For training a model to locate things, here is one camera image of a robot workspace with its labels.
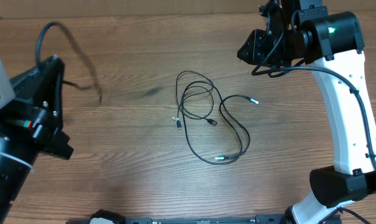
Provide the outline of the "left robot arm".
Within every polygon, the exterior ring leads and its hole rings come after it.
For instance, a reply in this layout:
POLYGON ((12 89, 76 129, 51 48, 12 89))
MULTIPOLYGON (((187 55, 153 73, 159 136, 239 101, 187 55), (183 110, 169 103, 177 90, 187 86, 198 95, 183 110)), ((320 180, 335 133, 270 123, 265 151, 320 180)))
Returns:
POLYGON ((63 132, 65 65, 51 56, 9 78, 0 59, 0 223, 5 220, 39 153, 68 160, 63 132))

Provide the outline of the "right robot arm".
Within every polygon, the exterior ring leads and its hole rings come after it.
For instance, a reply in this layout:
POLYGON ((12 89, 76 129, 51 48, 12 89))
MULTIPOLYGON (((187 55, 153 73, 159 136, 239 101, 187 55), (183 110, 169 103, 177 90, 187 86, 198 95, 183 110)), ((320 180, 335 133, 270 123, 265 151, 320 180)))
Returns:
POLYGON ((269 1, 259 12, 266 29, 253 30, 237 57, 254 66, 254 76, 310 71, 323 96, 334 151, 331 166, 310 172, 309 194, 274 220, 340 223, 350 204, 376 194, 376 124, 359 20, 349 11, 328 13, 321 1, 269 1))

